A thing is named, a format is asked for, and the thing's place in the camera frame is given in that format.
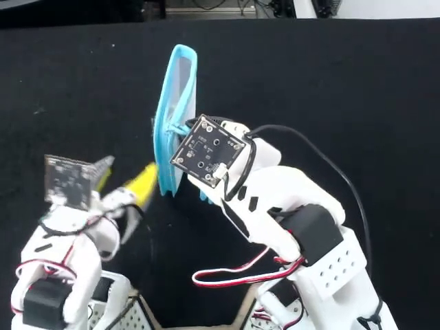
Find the black fabric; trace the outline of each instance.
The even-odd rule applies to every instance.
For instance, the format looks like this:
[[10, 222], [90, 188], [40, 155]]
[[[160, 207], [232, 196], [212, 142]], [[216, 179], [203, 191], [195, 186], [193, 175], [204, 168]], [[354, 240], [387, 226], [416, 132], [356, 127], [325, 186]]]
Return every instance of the black fabric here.
[[[305, 133], [357, 186], [373, 280], [400, 329], [437, 329], [440, 21], [204, 21], [0, 32], [1, 328], [19, 253], [46, 210], [43, 155], [112, 154], [107, 191], [153, 160], [151, 118], [173, 46], [197, 50], [197, 111]], [[295, 137], [262, 134], [346, 208], [345, 183]], [[245, 287], [203, 289], [193, 271], [261, 250], [186, 180], [156, 197], [109, 270], [127, 275], [166, 327], [229, 323]]]
[[0, 10], [0, 28], [142, 22], [144, 0], [38, 0]]

